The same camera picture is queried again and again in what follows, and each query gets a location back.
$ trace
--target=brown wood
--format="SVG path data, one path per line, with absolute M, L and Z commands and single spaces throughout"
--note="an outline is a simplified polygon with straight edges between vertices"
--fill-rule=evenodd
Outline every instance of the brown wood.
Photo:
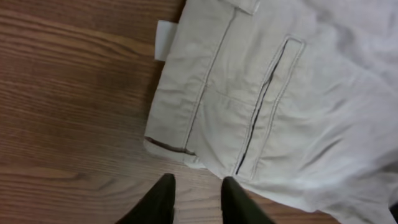
M 114 223 L 166 172 L 175 223 L 221 223 L 221 181 L 142 146 L 183 0 L 0 0 L 0 223 Z M 336 223 L 251 196 L 279 224 Z

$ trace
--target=wood surface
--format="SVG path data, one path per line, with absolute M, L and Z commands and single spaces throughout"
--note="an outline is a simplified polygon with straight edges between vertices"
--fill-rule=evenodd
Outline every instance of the wood surface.
M 0 0 L 0 223 L 114 223 L 166 172 L 175 223 L 221 223 L 221 181 L 142 146 L 183 0 Z M 279 224 L 336 223 L 251 196 Z

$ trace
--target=dark object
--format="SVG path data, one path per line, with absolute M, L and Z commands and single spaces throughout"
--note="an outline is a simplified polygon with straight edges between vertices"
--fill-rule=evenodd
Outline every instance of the dark object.
M 171 224 L 174 219 L 175 178 L 165 174 L 117 224 Z
M 224 224 L 275 224 L 232 177 L 223 181 L 221 209 Z

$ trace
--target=white tag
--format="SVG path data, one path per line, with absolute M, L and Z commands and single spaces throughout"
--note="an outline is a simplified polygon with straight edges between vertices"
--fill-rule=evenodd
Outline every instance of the white tag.
M 158 21 L 155 41 L 155 60 L 166 61 L 170 52 L 177 25 L 174 22 Z

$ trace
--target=beige jacket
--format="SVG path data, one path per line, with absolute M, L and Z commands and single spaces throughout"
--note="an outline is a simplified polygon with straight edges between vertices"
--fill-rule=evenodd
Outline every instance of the beige jacket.
M 395 0 L 188 0 L 148 151 L 341 223 L 395 223 Z

